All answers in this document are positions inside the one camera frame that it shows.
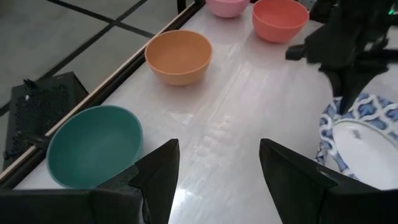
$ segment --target white table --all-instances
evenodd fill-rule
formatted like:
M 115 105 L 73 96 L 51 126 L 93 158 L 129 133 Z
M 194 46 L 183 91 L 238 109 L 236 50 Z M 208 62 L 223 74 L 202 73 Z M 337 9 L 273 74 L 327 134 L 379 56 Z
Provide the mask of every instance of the white table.
M 204 7 L 183 26 L 213 45 L 202 82 L 168 86 L 145 63 L 104 102 L 139 118 L 145 154 L 169 139 L 180 140 L 180 175 L 169 223 L 281 223 L 262 175 L 260 139 L 309 158 L 316 154 L 319 117 L 332 99 L 329 81 L 317 66 L 286 61 L 288 45 L 258 38 L 251 11 L 252 5 L 239 18 L 219 19 Z M 309 22 L 290 45 L 319 26 Z M 398 101 L 396 71 L 393 67 L 376 77 L 365 91 Z M 53 188 L 60 186 L 45 161 L 17 186 Z

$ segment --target tile floor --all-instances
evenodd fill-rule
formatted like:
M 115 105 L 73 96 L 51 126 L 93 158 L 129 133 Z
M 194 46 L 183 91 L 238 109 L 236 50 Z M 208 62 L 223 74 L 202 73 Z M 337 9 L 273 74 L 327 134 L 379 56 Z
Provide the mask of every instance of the tile floor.
M 122 23 L 156 34 L 177 15 L 176 0 L 62 0 L 116 20 L 135 4 Z M 0 108 L 23 79 L 73 71 L 91 92 L 149 38 L 117 26 L 104 33 L 60 70 L 52 68 L 109 24 L 59 4 L 59 0 L 0 0 Z M 0 114 L 0 152 L 8 113 Z

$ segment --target ceramic bowl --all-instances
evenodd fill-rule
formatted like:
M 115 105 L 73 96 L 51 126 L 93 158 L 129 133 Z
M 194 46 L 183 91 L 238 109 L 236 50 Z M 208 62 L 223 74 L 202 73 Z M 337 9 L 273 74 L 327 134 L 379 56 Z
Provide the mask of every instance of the ceramic bowl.
M 377 189 L 398 188 L 398 104 L 361 93 L 346 114 L 341 98 L 320 119 L 315 160 Z

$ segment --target black mesh basket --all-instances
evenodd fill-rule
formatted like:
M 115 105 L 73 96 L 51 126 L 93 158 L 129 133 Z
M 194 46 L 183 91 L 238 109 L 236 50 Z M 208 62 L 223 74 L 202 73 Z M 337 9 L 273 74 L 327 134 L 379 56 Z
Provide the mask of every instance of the black mesh basket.
M 88 95 L 73 72 L 37 82 L 24 80 L 11 91 L 3 169 L 31 146 L 16 138 L 16 131 L 44 135 Z

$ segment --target orange bowl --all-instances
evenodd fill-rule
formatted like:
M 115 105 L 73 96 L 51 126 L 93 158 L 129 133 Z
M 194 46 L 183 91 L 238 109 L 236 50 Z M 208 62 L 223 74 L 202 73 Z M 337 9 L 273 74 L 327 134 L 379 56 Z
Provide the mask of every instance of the orange bowl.
M 152 71 L 171 85 L 199 81 L 206 72 L 211 54 L 211 44 L 206 37 L 189 30 L 160 34 L 145 49 L 145 58 Z
M 307 9 L 293 0 L 260 0 L 253 7 L 254 31 L 265 40 L 286 43 L 309 20 Z

